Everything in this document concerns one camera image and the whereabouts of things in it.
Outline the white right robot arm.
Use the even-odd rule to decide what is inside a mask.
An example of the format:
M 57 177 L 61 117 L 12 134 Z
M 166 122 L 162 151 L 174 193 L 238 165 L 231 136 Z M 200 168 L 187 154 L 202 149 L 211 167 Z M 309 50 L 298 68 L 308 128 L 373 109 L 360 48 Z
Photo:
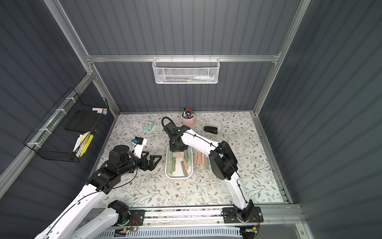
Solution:
M 192 147 L 208 156 L 212 172 L 226 184 L 231 194 L 239 221 L 248 222 L 250 219 L 255 219 L 257 223 L 264 221 L 242 186 L 238 174 L 238 161 L 227 142 L 207 139 L 185 125 L 178 127 L 169 117 L 163 117 L 161 125 L 169 137 L 170 151 L 181 152 Z

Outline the white oval storage box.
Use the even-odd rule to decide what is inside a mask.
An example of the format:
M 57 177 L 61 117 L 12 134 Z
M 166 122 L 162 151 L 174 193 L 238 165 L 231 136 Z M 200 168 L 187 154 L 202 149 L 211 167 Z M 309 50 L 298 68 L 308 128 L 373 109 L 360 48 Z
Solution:
M 188 177 L 185 177 L 182 172 L 181 161 L 185 158 L 188 161 Z M 185 180 L 192 176 L 194 173 L 193 166 L 193 148 L 188 147 L 188 150 L 183 152 L 171 152 L 169 146 L 166 150 L 166 163 L 165 163 L 165 174 L 169 179 L 172 180 Z

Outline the pink folding fruit knife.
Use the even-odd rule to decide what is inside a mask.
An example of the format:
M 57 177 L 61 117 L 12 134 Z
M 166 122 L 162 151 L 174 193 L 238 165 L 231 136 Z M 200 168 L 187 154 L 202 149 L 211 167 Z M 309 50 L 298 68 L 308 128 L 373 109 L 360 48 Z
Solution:
M 201 165 L 203 167 L 206 167 L 206 160 L 205 160 L 205 155 L 202 153 L 202 156 L 201 156 Z

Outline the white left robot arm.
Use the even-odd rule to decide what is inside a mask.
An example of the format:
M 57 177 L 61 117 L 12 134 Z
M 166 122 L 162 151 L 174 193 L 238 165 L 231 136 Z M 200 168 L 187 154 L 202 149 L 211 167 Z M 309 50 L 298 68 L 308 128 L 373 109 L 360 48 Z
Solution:
M 118 145 L 109 152 L 108 160 L 87 180 L 80 193 L 66 209 L 36 238 L 68 239 L 93 238 L 115 224 L 129 223 L 129 207 L 115 200 L 106 208 L 104 215 L 92 220 L 90 225 L 78 229 L 90 210 L 111 190 L 120 188 L 121 177 L 138 170 L 152 171 L 161 161 L 161 155 L 151 155 L 137 146 L 133 151 L 127 145 Z

